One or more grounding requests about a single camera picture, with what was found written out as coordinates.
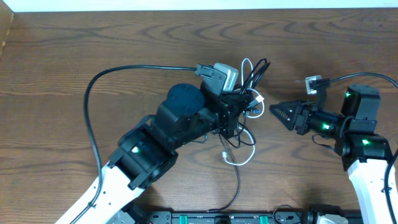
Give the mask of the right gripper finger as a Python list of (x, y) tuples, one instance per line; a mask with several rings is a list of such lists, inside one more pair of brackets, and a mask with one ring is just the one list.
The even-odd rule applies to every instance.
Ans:
[(315, 103), (311, 100), (294, 100), (294, 101), (280, 102), (280, 105), (290, 106), (290, 107), (296, 107), (296, 106), (313, 107)]
[(296, 125), (298, 115), (301, 113), (303, 106), (282, 106), (274, 104), (269, 106), (269, 111), (289, 130), (292, 131)]

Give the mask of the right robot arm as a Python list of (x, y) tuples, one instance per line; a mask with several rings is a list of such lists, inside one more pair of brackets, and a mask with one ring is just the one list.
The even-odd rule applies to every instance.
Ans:
[(339, 114), (324, 109), (327, 89), (333, 80), (307, 77), (310, 100), (284, 101), (269, 111), (289, 130), (303, 136), (310, 131), (335, 140), (331, 147), (341, 157), (358, 198), (364, 223), (397, 223), (397, 186), (388, 140), (374, 131), (381, 98), (376, 88), (354, 84), (347, 88)]

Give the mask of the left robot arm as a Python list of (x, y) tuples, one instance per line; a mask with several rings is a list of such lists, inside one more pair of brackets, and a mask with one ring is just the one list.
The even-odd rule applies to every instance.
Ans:
[(220, 64), (197, 65), (200, 87), (174, 85), (156, 114), (143, 117), (118, 141), (117, 149), (90, 188), (58, 220), (59, 223), (107, 223), (176, 162), (176, 150), (209, 132), (229, 139), (240, 115), (250, 109), (252, 91), (225, 91), (227, 74)]

